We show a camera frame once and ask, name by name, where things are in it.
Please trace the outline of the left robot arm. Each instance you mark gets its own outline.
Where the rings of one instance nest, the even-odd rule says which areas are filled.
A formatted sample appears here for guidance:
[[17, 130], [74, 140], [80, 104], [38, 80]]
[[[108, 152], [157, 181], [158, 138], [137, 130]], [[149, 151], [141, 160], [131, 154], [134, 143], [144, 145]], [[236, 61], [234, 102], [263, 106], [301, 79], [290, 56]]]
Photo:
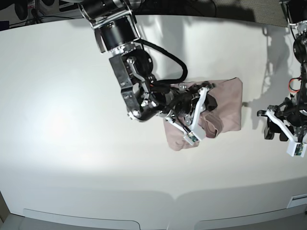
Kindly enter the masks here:
[[289, 142], [287, 154], [304, 157], [307, 152], [307, 2], [281, 0], [279, 3], [294, 38], [293, 53], [300, 63], [300, 76], [288, 82], [290, 97], [280, 105], [257, 111], [257, 116], [267, 118], [266, 140], [279, 134], [280, 141]]

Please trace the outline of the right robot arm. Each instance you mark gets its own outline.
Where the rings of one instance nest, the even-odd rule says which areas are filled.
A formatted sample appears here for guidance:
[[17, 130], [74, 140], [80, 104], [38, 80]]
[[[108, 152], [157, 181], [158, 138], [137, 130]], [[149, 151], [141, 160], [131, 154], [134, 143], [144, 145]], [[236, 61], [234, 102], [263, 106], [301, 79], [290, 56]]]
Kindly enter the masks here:
[[[121, 88], [128, 116], [145, 122], [159, 116], [183, 133], [190, 145], [205, 138], [201, 114], [217, 107], [208, 93], [214, 84], [207, 81], [187, 86], [186, 64], [165, 49], [143, 40], [137, 20], [127, 0], [80, 0], [79, 10], [94, 31], [101, 53], [111, 53], [109, 60]], [[158, 80], [154, 63], [144, 47], [167, 56], [182, 68], [177, 79]]]

